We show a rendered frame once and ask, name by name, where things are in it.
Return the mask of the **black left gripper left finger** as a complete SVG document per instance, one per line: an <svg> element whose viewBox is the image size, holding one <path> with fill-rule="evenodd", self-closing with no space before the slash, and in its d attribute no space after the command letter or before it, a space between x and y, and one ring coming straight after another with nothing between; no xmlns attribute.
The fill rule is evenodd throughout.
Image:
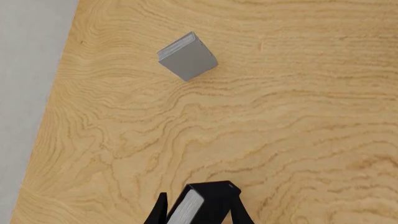
<svg viewBox="0 0 398 224"><path fill-rule="evenodd" d="M161 192L144 224L166 224L167 208L167 193Z"/></svg>

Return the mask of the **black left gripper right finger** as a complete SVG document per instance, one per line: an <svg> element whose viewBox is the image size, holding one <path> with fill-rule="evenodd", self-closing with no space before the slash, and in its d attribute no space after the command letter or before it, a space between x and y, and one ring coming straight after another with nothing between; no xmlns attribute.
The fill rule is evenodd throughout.
<svg viewBox="0 0 398 224"><path fill-rule="evenodd" d="M239 196L231 199L232 224L254 224Z"/></svg>

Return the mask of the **black hardcover book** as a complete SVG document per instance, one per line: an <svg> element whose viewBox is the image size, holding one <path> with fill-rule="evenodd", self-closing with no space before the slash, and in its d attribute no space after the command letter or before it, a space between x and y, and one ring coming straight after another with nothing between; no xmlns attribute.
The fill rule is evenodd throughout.
<svg viewBox="0 0 398 224"><path fill-rule="evenodd" d="M187 184L167 214L166 224L221 224L240 193L229 180Z"/></svg>

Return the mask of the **grey hardcover book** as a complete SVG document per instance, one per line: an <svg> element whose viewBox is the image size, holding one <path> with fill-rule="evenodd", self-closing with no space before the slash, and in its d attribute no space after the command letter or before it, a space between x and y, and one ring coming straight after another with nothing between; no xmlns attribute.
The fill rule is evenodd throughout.
<svg viewBox="0 0 398 224"><path fill-rule="evenodd" d="M218 66L216 57L193 31L157 52L158 61L184 81Z"/></svg>

